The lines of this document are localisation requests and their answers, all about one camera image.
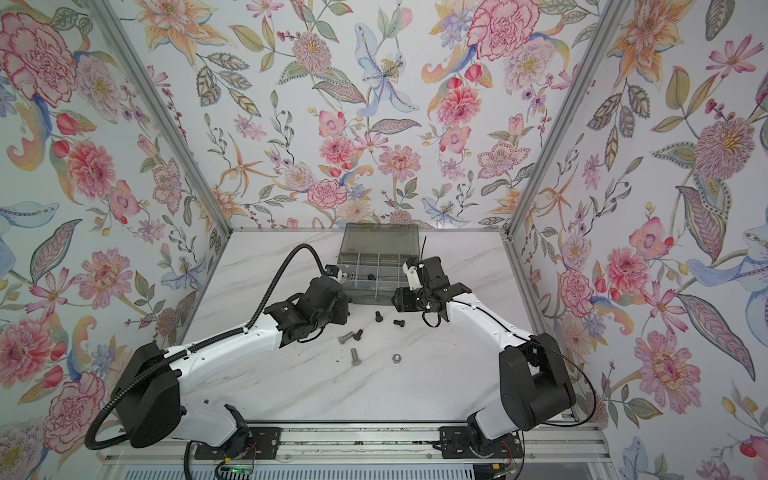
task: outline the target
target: black cable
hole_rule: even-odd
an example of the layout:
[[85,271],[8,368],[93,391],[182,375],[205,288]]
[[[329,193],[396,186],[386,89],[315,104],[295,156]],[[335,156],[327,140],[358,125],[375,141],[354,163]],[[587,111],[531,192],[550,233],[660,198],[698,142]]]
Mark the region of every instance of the black cable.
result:
[[184,480],[192,480],[192,472],[190,471],[190,451],[192,450],[192,442],[187,442],[187,447],[184,449],[184,457],[182,460],[182,466],[184,468]]
[[427,312],[422,312],[422,320],[424,320],[424,323],[427,324],[429,328],[436,329],[440,326],[440,322],[442,321],[442,318],[440,318],[440,315],[437,315],[437,325],[430,325],[429,322],[427,322]]
[[315,335],[314,337],[312,337],[311,339],[309,339],[309,340],[306,340],[306,339],[305,339],[304,341],[302,341],[302,340],[297,340],[297,341],[296,341],[296,343],[309,343],[309,342],[311,342],[311,341],[313,341],[313,340],[317,339],[317,337],[321,336],[321,335],[323,334],[323,330],[325,330],[325,329],[326,329],[326,327],[322,327],[322,328],[320,328],[320,331],[319,331],[319,333],[318,333],[317,335]]

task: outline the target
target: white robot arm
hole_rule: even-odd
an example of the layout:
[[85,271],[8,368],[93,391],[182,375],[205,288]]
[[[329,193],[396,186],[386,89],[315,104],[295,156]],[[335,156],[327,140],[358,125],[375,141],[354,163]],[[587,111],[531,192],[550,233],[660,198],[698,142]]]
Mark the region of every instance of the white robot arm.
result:
[[[531,338],[530,333],[484,306],[466,286],[450,285],[439,258],[412,259],[409,263],[403,268],[411,272],[412,287],[398,289],[392,298],[398,311],[437,313],[440,319],[474,333],[499,352],[502,393],[491,405],[470,415],[468,439],[472,446],[480,449],[509,432],[529,430],[574,404],[562,359],[548,355],[548,349],[558,348],[554,339]],[[256,315],[255,321],[235,329],[163,351],[154,343],[137,349],[112,400],[88,430],[85,445],[100,449],[127,439],[140,448],[170,437],[221,447],[227,456],[236,458],[252,445],[243,417],[233,406],[201,402],[189,393],[258,353],[306,338],[328,323],[346,323],[347,298],[331,277],[337,272],[334,266],[326,266],[306,293],[267,307],[265,315]],[[540,372],[532,375],[529,363],[538,366]],[[117,411],[126,434],[99,442],[95,434],[112,409]]]

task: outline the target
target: green leaf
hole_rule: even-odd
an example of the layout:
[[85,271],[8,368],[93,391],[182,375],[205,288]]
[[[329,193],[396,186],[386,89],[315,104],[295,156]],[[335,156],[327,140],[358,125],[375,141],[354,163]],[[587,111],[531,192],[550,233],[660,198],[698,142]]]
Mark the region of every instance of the green leaf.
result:
[[704,19],[706,26],[704,37],[707,41],[714,40],[717,34],[725,28],[735,8],[735,0],[712,0],[710,2],[707,17]]
[[616,428],[619,428],[619,411],[616,410],[616,405],[613,402],[608,402],[608,413],[611,414],[611,420],[614,421]]
[[135,272],[134,285],[136,286],[136,293],[144,298],[147,298],[149,294],[149,282],[145,279],[138,270]]
[[538,7],[539,10],[541,10],[541,13],[547,15],[560,15],[576,8],[576,2],[574,2],[574,0],[551,0]]
[[66,256],[72,243],[74,228],[83,221],[81,218],[62,223],[56,231],[41,243],[29,261],[32,283],[37,283],[46,273],[53,270]]
[[232,31],[235,32],[237,39],[243,44],[245,48],[256,53],[264,49],[264,43],[259,38],[259,35],[253,31],[253,29],[245,25],[230,25]]
[[410,195],[416,191],[417,183],[418,183],[418,178],[413,178],[409,180],[409,182],[406,184],[406,195]]
[[330,23],[320,20],[315,24],[315,26],[317,27],[318,33],[320,33],[323,37],[336,42],[339,41],[339,39],[336,38],[336,33],[333,31],[333,27],[331,27]]
[[661,411],[657,409],[653,403],[648,402],[646,399],[642,399],[640,397],[636,397],[630,400],[627,402],[627,405],[632,409],[635,415],[642,418],[643,420],[650,420],[653,417],[663,415],[663,413],[661,413]]
[[670,115],[669,117],[660,121],[658,125],[651,128],[650,131],[655,131],[658,133],[666,133],[674,129],[683,120],[685,120],[685,117],[681,117],[680,115]]
[[386,37],[386,32],[389,30],[389,17],[381,7],[379,7],[379,19],[376,23],[379,26],[379,31]]
[[78,13],[67,7],[56,8],[56,12],[51,19],[51,27],[56,30],[69,30],[74,27],[78,20]]
[[576,44],[582,43],[584,40],[589,40],[592,38],[592,35],[594,35],[595,29],[598,27],[597,23],[593,23],[592,25],[589,25],[584,30],[580,31],[578,35],[576,35],[576,38],[574,38],[574,42],[571,45],[571,48],[575,47]]
[[333,12],[334,15],[352,13],[352,9],[346,3],[332,3],[331,5],[328,5],[328,9]]

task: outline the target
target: pink flower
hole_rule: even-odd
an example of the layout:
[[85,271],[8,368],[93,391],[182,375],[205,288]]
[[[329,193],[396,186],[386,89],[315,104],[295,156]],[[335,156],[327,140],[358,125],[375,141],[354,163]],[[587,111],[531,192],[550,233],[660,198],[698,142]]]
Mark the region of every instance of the pink flower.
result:
[[448,151],[452,151],[455,154],[462,153],[471,131],[472,129],[469,127],[454,127],[448,130],[440,139],[440,151],[448,149]]
[[650,277],[643,257],[630,247],[614,248],[608,255],[607,273],[611,284],[621,293],[640,293]]
[[26,13],[6,13],[0,31],[0,65],[28,100],[37,94],[52,107],[69,101],[77,84],[72,53],[58,31]]
[[579,232],[573,233],[563,243],[563,261],[572,270],[581,271],[592,251],[592,240],[583,237]]
[[62,268],[58,274],[58,282],[53,276],[53,273],[48,272],[45,274],[45,282],[48,284],[48,290],[41,286],[34,285],[29,289],[29,292],[34,296],[39,296],[45,300],[40,300],[37,303],[30,303],[27,305],[27,313],[32,313],[35,310],[45,308],[43,317],[48,317],[54,312],[56,305],[64,305],[67,303],[67,299],[61,295],[69,288],[73,283],[77,284],[85,280],[85,275],[75,275],[71,280],[67,281],[69,276],[69,269]]
[[163,238],[163,230],[165,229],[165,223],[159,220],[139,220],[139,234],[141,239],[150,245],[155,240]]
[[743,118],[705,127],[696,144],[696,172],[708,180],[728,180],[740,172],[755,149],[755,127]]
[[109,206],[112,209],[112,214],[118,220],[132,217],[141,211],[136,197],[131,193],[131,188],[125,183],[125,180],[118,180],[118,185],[110,190]]
[[286,186],[291,190],[303,192],[315,183],[312,169],[304,162],[299,162],[285,170]]
[[243,138],[250,137],[251,140],[261,141],[261,138],[266,135],[266,132],[260,126],[253,124],[252,121],[241,115],[237,115],[235,130],[243,135]]
[[341,165],[355,154],[355,145],[343,135],[328,137],[320,145],[320,156],[332,164]]
[[128,258],[118,254],[118,249],[107,250],[107,254],[93,252],[93,263],[83,262],[83,269],[88,272],[86,278],[80,283],[80,296],[86,300],[94,298],[93,307],[106,308],[109,306],[111,296],[119,297],[131,291],[128,280],[134,273],[130,270],[123,271],[131,266]]
[[101,411],[105,394],[104,380],[92,372],[83,372],[79,382],[65,382],[45,417],[45,446],[57,453],[74,447]]
[[344,115],[333,114],[329,111],[320,111],[320,135],[327,137],[329,135],[339,135],[344,131],[346,119]]
[[252,0],[253,5],[246,5],[245,8],[256,12],[253,17],[256,18],[259,15],[266,12],[266,16],[272,18],[272,12],[283,7],[282,3],[272,3],[272,0]]
[[448,177],[450,180],[455,180],[459,177],[464,177],[464,169],[461,168],[454,159],[444,161],[440,164],[440,171],[443,177]]
[[508,93],[530,87],[541,78],[554,55],[554,45],[537,37],[507,57],[504,86]]
[[477,45],[478,60],[506,57],[528,41],[539,10],[531,0],[484,0],[468,32],[468,44]]
[[438,118],[446,127],[467,124],[480,112],[482,100],[474,88],[463,86],[451,90],[440,102]]
[[6,323],[0,333],[0,383],[10,389],[18,380],[27,383],[37,375],[53,348],[51,330],[40,320],[22,318],[18,323]]
[[664,321],[664,324],[667,326],[667,328],[671,331],[674,331],[672,326],[676,326],[678,329],[680,329],[681,332],[688,330],[688,325],[674,316],[683,315],[685,313],[685,309],[682,306],[669,305],[669,302],[671,302],[672,299],[677,295],[677,292],[675,292],[674,289],[669,289],[666,293],[664,293],[664,296],[661,296],[661,284],[655,281],[651,284],[654,288],[653,296],[642,292],[646,303],[653,307],[653,309],[650,311],[650,316],[656,318],[656,315],[661,313],[661,319]]
[[181,173],[176,161],[171,158],[168,166],[161,165],[152,170],[156,187],[152,197],[165,204],[171,215],[179,211],[181,203]]
[[78,59],[78,93],[106,120],[117,123],[120,89],[114,83],[107,64],[97,57]]
[[478,155],[478,162],[481,167],[478,177],[500,177],[504,172],[510,171],[515,165],[528,158],[530,151],[530,148],[515,150],[511,144],[500,141],[490,152],[483,152]]
[[745,52],[746,48],[750,46],[751,41],[752,35],[744,37],[739,44],[739,48],[737,48],[735,52],[733,51],[733,40],[726,41],[725,55],[722,55],[718,51],[712,51],[710,60],[717,63],[717,65],[708,65],[707,70],[720,70],[721,68],[725,68],[725,71],[720,76],[721,78],[727,77],[731,70],[735,70],[736,73],[755,71],[757,67],[745,60],[752,55],[763,51],[763,44],[759,43],[751,50]]
[[517,114],[514,117],[509,118],[509,134],[519,137],[523,135],[524,130],[523,115]]
[[371,137],[371,134],[369,132],[366,132],[366,139],[363,140],[360,137],[355,137],[355,141],[359,143],[360,145],[357,145],[355,149],[357,150],[365,150],[368,149],[369,152],[373,153],[374,148],[384,148],[384,144],[389,141],[388,138],[383,138],[382,140],[379,140],[379,137],[381,137],[381,134],[376,134],[373,137]]
[[574,65],[574,69],[570,75],[565,70],[561,71],[558,77],[562,78],[564,82],[561,84],[550,85],[550,87],[552,88],[552,90],[565,90],[566,88],[571,86],[571,82],[574,80],[574,78],[577,77],[578,72],[580,71],[581,71],[580,64]]
[[149,74],[155,87],[170,87],[170,84],[163,83],[168,79],[168,75],[162,71],[159,74],[154,74],[154,65],[147,65],[147,73]]
[[648,333],[648,343],[642,339],[635,342],[634,355],[643,362],[640,390],[654,393],[654,400],[662,407],[669,396],[670,407],[681,415],[691,403],[701,407],[701,392],[694,386],[701,381],[701,370],[687,364],[691,358],[687,348],[675,352],[677,337],[672,330],[666,336],[656,331]]
[[397,225],[410,225],[411,214],[403,209],[395,210],[389,215],[389,222]]
[[411,150],[411,147],[395,145],[395,150],[384,147],[384,153],[379,156],[379,170],[385,175],[392,176],[401,182],[413,177],[415,170],[421,169],[419,159],[422,156]]
[[291,51],[296,60],[312,74],[323,73],[331,66],[331,51],[317,33],[305,33],[293,41]]
[[659,217],[653,217],[629,236],[629,244],[647,258],[658,258],[670,252],[664,242],[667,238]]
[[149,157],[153,158],[157,156],[157,147],[154,146],[152,140],[146,138],[144,135],[139,135],[139,141],[136,145]]
[[92,141],[76,143],[69,151],[67,167],[79,192],[91,200],[107,196],[114,181],[114,164],[104,147],[96,148]]
[[590,155],[587,163],[584,164],[584,173],[581,175],[584,177],[584,184],[587,185],[587,190],[598,189],[598,182],[600,181],[600,155]]
[[590,302],[592,286],[589,279],[576,269],[569,268],[560,276],[560,295],[574,316],[584,318],[594,310]]
[[334,208],[346,202],[347,189],[344,185],[339,186],[338,180],[326,178],[310,187],[307,191],[308,200],[322,208]]

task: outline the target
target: bolt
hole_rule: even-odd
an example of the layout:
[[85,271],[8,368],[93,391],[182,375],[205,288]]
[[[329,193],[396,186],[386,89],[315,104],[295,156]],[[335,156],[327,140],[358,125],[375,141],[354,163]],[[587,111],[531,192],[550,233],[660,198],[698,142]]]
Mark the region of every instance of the bolt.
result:
[[344,342],[346,342],[347,340],[351,339],[353,336],[355,336],[355,333],[354,333],[354,332],[349,332],[349,333],[347,333],[347,334],[346,334],[346,335],[344,335],[344,336],[340,336],[340,337],[339,337],[339,343],[341,343],[342,345],[344,345]]
[[360,363],[360,357],[357,356],[357,350],[352,349],[352,366],[358,366]]

